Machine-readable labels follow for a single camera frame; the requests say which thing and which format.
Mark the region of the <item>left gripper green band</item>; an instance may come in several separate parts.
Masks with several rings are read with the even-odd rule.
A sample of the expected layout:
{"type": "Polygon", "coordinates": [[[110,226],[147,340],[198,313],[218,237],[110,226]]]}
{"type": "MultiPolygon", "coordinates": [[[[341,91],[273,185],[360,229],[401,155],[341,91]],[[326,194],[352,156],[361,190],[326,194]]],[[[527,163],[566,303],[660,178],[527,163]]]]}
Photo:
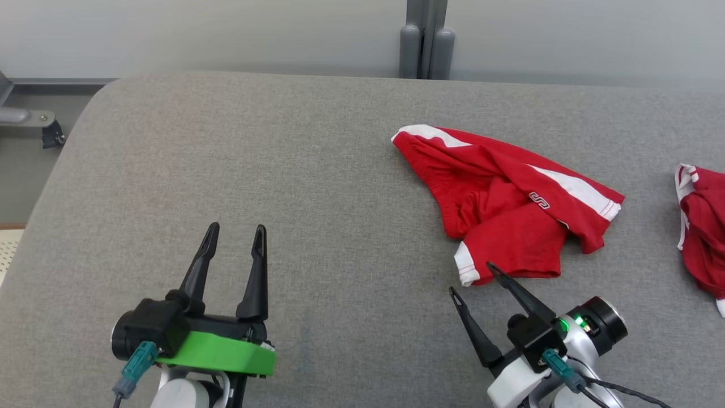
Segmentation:
{"type": "MultiPolygon", "coordinates": [[[[203,295],[219,232],[218,222],[209,225],[181,283],[180,291],[188,299],[184,300],[187,315],[202,315],[205,311],[203,295]]],[[[236,318],[187,318],[190,333],[181,348],[172,357],[160,355],[158,362],[251,376],[274,374],[276,353],[267,340],[265,322],[241,321],[268,318],[267,231],[263,224],[257,226],[251,256],[252,266],[243,299],[236,308],[236,318]]]]}

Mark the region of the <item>beige perforated mat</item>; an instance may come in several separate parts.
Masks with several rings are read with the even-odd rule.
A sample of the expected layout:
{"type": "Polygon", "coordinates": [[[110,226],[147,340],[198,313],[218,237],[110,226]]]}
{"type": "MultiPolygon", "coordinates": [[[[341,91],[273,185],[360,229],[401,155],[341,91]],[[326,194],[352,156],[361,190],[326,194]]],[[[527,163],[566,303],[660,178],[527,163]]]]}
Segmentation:
{"type": "Polygon", "coordinates": [[[25,228],[25,224],[0,224],[0,286],[2,286],[8,267],[15,257],[25,228]]]}

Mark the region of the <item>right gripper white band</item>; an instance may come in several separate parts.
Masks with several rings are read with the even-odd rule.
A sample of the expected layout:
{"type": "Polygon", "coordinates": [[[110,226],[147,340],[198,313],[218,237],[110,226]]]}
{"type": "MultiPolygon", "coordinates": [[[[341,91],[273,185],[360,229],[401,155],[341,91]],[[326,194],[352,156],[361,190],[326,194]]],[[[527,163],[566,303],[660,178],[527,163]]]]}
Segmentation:
{"type": "MultiPolygon", "coordinates": [[[[557,318],[551,308],[500,267],[487,262],[487,268],[495,280],[515,297],[529,317],[538,317],[549,324],[557,318]]],[[[453,286],[449,287],[449,294],[481,366],[492,369],[491,373],[495,374],[494,381],[487,390],[494,408],[544,408],[542,400],[554,386],[552,370],[547,368],[541,373],[534,372],[526,359],[513,350],[503,357],[500,349],[490,341],[471,316],[468,305],[453,286]]]]}

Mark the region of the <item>metal bracket with black caster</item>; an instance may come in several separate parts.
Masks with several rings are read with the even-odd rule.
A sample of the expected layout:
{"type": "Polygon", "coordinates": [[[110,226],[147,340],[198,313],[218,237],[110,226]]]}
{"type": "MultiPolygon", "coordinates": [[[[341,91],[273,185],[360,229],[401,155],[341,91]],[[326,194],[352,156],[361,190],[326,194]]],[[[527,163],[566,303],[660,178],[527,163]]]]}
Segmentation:
{"type": "Polygon", "coordinates": [[[48,110],[0,107],[0,126],[41,129],[44,149],[61,148],[66,142],[56,114],[48,110]]]}

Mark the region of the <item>red jersey with white trim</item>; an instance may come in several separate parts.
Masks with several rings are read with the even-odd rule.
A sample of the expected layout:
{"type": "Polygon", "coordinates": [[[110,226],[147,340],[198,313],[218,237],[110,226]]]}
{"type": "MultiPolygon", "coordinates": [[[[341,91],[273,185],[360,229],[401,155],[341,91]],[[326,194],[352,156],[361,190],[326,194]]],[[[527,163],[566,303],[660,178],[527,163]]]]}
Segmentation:
{"type": "Polygon", "coordinates": [[[725,173],[679,164],[674,183],[681,214],[677,248],[700,290],[725,318],[725,173]]]}

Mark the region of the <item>grey double post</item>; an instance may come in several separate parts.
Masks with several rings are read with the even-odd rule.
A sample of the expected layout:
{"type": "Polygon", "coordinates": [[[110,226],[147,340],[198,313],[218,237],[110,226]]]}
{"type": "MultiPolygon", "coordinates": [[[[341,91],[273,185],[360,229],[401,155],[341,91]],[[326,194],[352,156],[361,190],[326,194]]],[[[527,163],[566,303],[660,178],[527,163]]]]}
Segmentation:
{"type": "Polygon", "coordinates": [[[455,34],[445,27],[449,0],[406,0],[400,29],[400,78],[448,80],[455,34]]]}

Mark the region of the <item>red shorts with white stripes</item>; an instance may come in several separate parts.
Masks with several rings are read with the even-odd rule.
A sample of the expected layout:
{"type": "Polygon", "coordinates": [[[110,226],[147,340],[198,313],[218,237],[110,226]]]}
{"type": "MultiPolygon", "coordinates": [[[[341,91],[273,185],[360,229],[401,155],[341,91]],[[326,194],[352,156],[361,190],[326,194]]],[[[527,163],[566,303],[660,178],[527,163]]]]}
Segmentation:
{"type": "Polygon", "coordinates": [[[492,282],[488,263],[513,277],[559,277],[567,237],[585,254],[599,250],[625,201],[544,156],[465,131],[405,126],[391,143],[437,201],[446,235],[460,241],[464,287],[492,282]]]}

